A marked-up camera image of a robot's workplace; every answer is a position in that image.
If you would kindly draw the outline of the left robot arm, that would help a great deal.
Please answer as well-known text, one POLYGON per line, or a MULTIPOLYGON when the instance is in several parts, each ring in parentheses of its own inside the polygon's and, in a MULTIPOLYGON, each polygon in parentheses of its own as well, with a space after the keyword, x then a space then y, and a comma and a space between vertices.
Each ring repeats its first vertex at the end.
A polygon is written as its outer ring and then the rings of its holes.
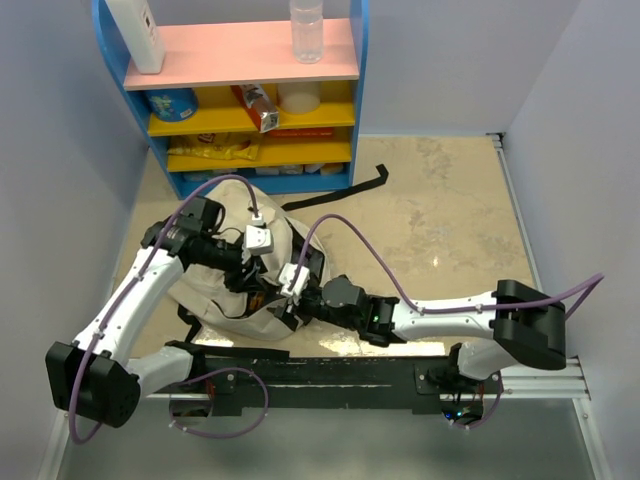
POLYGON ((160 300, 192 265, 238 271, 254 248, 214 238, 224 207, 197 196, 150 227, 135 261, 102 310, 69 343, 54 343, 45 356, 51 393, 69 425, 83 417, 118 428, 139 401, 176 384, 200 390, 207 368, 185 348, 165 346, 141 359, 132 348, 160 300))

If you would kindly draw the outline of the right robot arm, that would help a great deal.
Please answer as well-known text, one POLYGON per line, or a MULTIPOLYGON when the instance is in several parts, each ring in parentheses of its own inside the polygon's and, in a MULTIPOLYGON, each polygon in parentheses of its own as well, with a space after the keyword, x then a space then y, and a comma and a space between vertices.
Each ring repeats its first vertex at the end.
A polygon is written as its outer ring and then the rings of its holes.
POLYGON ((459 393, 511 366, 566 366, 564 304, 515 280, 501 280, 480 295, 439 301, 370 295, 344 275, 322 287, 287 282, 282 291, 291 297, 293 312, 354 331, 374 346, 462 338, 447 366, 432 375, 433 382, 459 393))

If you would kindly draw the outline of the beige canvas backpack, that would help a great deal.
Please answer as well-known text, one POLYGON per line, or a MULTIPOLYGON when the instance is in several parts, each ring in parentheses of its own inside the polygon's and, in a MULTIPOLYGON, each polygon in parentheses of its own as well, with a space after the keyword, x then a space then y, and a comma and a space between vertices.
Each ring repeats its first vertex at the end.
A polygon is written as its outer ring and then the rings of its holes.
MULTIPOLYGON (((253 315, 248 315, 247 296, 250 293, 232 293, 223 284, 223 272, 206 266, 192 265, 177 283, 169 289, 169 296, 179 305, 178 314, 192 326, 187 335, 191 342, 200 335, 203 327, 222 330, 257 341, 281 341, 305 328, 312 320, 301 314, 286 314, 284 320, 274 313, 286 303, 280 295, 278 276, 287 263, 297 264, 310 227, 289 215, 290 211, 308 206, 322 205, 372 190, 387 182, 389 172, 383 164, 377 165, 378 177, 361 182, 346 190, 319 195, 308 200, 286 203, 284 208, 269 195, 254 187, 257 205, 267 227, 274 238, 274 251, 253 257, 262 264, 260 275, 265 292, 271 296, 270 303, 253 315)), ((243 247, 245 220, 252 212, 251 196, 246 186, 238 180, 225 180, 204 196, 216 202, 221 209, 219 225, 214 227, 216 239, 225 240, 243 247)), ((324 286, 333 276, 327 252, 314 234, 305 253, 305 266, 310 269, 311 286, 324 286)))

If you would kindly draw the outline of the orange green book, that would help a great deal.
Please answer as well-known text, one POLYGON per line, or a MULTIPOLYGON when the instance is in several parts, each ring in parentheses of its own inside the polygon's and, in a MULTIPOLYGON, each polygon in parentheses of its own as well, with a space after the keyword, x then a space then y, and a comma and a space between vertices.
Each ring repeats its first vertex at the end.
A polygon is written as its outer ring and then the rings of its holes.
POLYGON ((247 310, 248 315, 253 315, 271 301, 271 296, 265 292, 253 292, 247 296, 247 310))

